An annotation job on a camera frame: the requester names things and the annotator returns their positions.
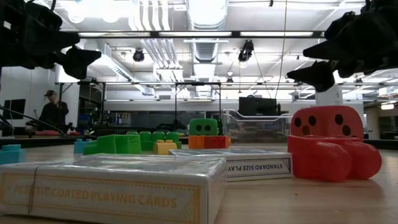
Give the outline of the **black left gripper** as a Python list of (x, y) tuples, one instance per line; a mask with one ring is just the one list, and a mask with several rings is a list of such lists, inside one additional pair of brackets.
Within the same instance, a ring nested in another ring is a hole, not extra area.
[[(34, 1), (1, 1), (1, 66), (49, 66), (48, 56), (79, 43), (77, 33), (62, 32), (62, 19), (53, 10)], [(87, 76), (87, 68), (101, 58), (101, 52), (75, 46), (66, 52), (65, 73), (78, 80)]]

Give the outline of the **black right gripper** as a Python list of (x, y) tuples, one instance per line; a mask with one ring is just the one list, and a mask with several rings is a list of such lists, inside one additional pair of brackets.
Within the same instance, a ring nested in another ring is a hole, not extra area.
[[(325, 37), (326, 41), (303, 50), (303, 55), (335, 60), (341, 78), (397, 68), (397, 1), (366, 1), (360, 14), (346, 12), (333, 21)], [(324, 92), (335, 84), (333, 72), (329, 62), (315, 61), (310, 67), (288, 72), (287, 77)]]

